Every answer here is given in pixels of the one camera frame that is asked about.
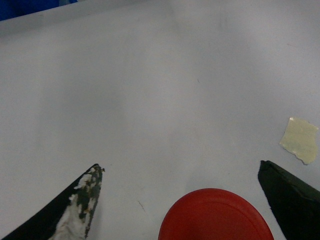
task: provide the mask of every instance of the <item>red round object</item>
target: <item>red round object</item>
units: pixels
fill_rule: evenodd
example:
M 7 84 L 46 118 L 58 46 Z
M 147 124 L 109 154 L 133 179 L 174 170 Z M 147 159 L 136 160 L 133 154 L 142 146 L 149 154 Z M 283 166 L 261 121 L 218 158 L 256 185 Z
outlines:
M 158 240 L 274 240 L 260 213 L 242 197 L 205 188 L 180 198 L 166 214 Z

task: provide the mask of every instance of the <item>white surface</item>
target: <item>white surface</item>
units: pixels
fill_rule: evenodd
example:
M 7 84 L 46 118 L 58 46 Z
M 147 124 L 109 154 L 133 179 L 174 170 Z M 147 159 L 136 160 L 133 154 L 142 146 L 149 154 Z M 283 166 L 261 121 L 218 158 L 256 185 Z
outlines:
M 320 189 L 319 156 L 279 145 L 289 117 L 320 126 L 319 9 L 91 0 L 0 22 L 0 237 L 99 163 L 90 240 L 155 240 L 201 188 L 242 196 L 284 240 L 257 173 L 271 160 Z

